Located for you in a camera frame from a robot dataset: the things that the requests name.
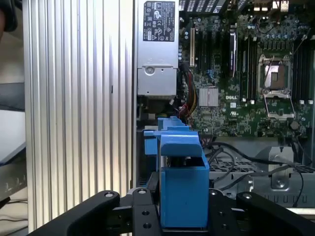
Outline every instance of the cpu socket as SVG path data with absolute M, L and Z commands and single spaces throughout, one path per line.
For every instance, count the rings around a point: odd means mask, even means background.
M 289 56 L 283 58 L 266 58 L 261 55 L 258 65 L 258 92 L 264 99 L 268 118 L 286 120 L 295 118 L 294 106 L 292 103 L 291 88 L 291 61 Z M 268 108 L 268 100 L 280 100 L 291 104 L 291 111 L 288 114 L 277 114 Z

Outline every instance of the motherboard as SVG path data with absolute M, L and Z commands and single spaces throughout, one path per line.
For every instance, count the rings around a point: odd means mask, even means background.
M 307 24 L 294 15 L 240 15 L 232 30 L 224 17 L 188 21 L 180 29 L 179 63 L 194 75 L 193 129 L 212 136 L 309 135 L 315 85 Z

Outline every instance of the ribbed metal panel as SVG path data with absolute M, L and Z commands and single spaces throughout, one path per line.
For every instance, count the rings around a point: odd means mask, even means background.
M 131 0 L 24 0 L 29 230 L 130 188 Z

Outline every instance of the regulatory label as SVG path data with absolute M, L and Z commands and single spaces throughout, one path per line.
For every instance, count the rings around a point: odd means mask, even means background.
M 147 1 L 144 3 L 143 41 L 174 42 L 175 2 Z

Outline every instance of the black metal mount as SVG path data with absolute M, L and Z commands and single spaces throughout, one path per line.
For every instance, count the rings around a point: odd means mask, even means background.
M 209 189 L 209 220 L 205 229 L 162 229 L 157 202 L 158 173 L 148 188 L 133 189 L 120 198 L 102 191 L 30 233 L 31 236 L 313 236 L 315 224 L 255 193 L 236 200 Z

